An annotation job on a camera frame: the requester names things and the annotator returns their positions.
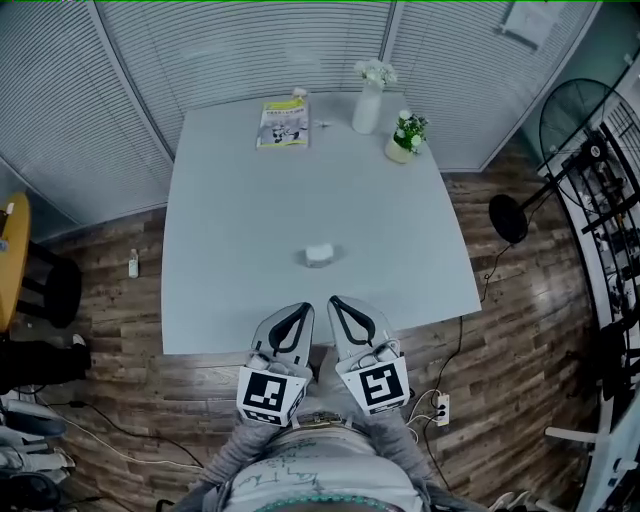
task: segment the window blind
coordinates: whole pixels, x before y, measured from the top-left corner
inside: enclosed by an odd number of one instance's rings
[[[359,90],[386,2],[100,3],[110,37],[175,152],[188,110],[241,99]]]
[[[499,32],[510,2],[407,2],[391,63],[441,170],[478,170],[556,70],[594,4],[567,2],[537,50]]]
[[[163,204],[171,169],[82,4],[0,6],[0,154],[92,224]]]

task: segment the power strip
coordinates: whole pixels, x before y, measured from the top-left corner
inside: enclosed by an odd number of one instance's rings
[[[449,411],[450,411],[450,402],[449,395],[444,393],[438,395],[438,401],[436,402],[438,409],[436,414],[436,425],[439,427],[444,427],[449,424]]]

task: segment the magazine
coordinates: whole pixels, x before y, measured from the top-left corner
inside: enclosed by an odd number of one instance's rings
[[[257,147],[307,146],[308,142],[309,109],[304,98],[263,105]]]

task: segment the white shoe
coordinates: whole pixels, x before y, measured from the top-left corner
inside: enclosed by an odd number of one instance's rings
[[[82,345],[84,347],[87,346],[87,344],[84,341],[84,338],[82,336],[80,336],[79,334],[74,334],[72,339],[73,339],[73,344],[74,345]]]

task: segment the small flower pot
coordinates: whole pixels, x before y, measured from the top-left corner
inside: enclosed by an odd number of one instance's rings
[[[393,140],[393,136],[387,142],[387,146],[384,148],[384,154],[387,158],[397,162],[399,164],[406,164],[413,160],[413,153],[399,146],[398,143]]]

